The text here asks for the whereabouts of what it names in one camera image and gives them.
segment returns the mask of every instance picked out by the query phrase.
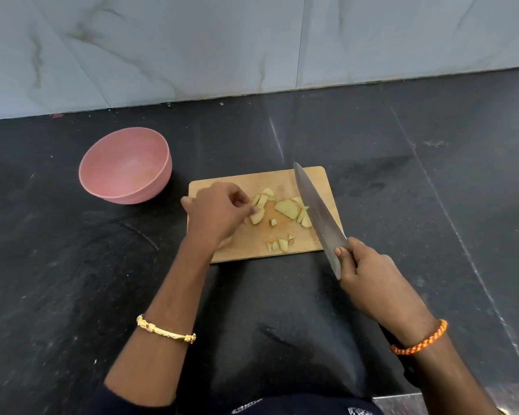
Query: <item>dark sleeve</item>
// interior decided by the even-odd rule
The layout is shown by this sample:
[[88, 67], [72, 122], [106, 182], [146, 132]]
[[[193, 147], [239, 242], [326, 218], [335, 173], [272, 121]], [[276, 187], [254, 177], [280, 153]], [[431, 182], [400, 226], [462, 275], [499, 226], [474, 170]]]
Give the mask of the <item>dark sleeve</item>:
[[135, 405], [117, 396], [101, 384], [83, 413], [88, 415], [175, 415], [176, 405], [174, 403], [162, 407]]

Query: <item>cutting board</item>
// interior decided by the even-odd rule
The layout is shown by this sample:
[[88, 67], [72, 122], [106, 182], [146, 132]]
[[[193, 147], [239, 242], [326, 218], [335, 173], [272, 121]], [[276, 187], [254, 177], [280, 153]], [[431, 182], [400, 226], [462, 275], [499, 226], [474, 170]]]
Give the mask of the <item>cutting board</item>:
[[[306, 167], [311, 182], [325, 202], [330, 213], [342, 230], [342, 224], [336, 209], [336, 204], [327, 179], [325, 169], [321, 166]], [[253, 199], [256, 194], [265, 188], [271, 188], [275, 192], [276, 201], [268, 201], [265, 205], [265, 216], [255, 226], [246, 219], [244, 224], [236, 230], [231, 243], [225, 248], [216, 251], [212, 263], [236, 261], [239, 259], [260, 258], [277, 256], [281, 254], [303, 253], [322, 250], [321, 243], [311, 227], [305, 229], [299, 223], [276, 211], [273, 207], [277, 201], [300, 196], [294, 170], [268, 171], [265, 173], [252, 173], [249, 175], [228, 176], [226, 178], [214, 178], [195, 180], [189, 184], [189, 196], [194, 198], [202, 188], [208, 188], [214, 182], [233, 182]], [[277, 225], [270, 227], [269, 220], [275, 218]], [[274, 242], [277, 239], [288, 239], [288, 235], [294, 236], [294, 244], [288, 245], [288, 251], [269, 251], [266, 241]]]

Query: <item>chef's knife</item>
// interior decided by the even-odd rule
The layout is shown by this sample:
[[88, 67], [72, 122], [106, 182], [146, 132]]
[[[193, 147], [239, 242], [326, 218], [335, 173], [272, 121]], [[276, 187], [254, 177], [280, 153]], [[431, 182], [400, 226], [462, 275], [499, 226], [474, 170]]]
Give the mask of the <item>chef's knife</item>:
[[[336, 257], [334, 250], [339, 246], [348, 249], [348, 240], [344, 233], [340, 231], [340, 227], [336, 221], [334, 221], [332, 214], [326, 207], [325, 202], [321, 199], [317, 189], [313, 186], [313, 183], [311, 183], [309, 176], [296, 162], [294, 162], [294, 176], [296, 177], [296, 184], [300, 196], [302, 197], [302, 202], [304, 202], [306, 207], [309, 207], [308, 216], [313, 225], [313, 229], [319, 238], [319, 242], [323, 246], [325, 255], [329, 258], [332, 271], [336, 275], [336, 278], [340, 280], [340, 261], [338, 257]], [[389, 344], [400, 344], [393, 334], [383, 326], [379, 325], [379, 327]], [[406, 377], [409, 383], [415, 387], [419, 387], [419, 379], [410, 361], [404, 356], [398, 356], [398, 359], [404, 368], [404, 377]]]

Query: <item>metal blade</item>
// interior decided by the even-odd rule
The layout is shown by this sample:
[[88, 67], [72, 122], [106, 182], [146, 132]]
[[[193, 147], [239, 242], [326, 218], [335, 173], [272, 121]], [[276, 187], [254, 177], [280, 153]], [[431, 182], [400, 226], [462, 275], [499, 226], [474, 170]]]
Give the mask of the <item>metal blade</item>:
[[340, 227], [336, 221], [334, 221], [329, 209], [319, 196], [317, 189], [315, 189], [313, 183], [311, 183], [309, 176], [296, 162], [294, 162], [294, 175], [302, 201], [305, 206], [309, 207], [308, 216], [313, 225], [313, 229], [317, 233], [317, 237], [323, 246], [327, 258], [329, 258], [332, 271], [336, 275], [336, 278], [340, 279], [340, 261], [334, 254], [334, 250], [339, 246], [347, 248], [348, 240], [342, 231], [340, 231]]

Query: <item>white marble wall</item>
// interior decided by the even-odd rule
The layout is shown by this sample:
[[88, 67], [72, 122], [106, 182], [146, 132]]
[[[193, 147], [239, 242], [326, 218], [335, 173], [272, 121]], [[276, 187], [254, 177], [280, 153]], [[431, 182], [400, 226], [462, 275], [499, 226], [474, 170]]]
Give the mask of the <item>white marble wall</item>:
[[519, 66], [519, 0], [0, 0], [0, 118]]

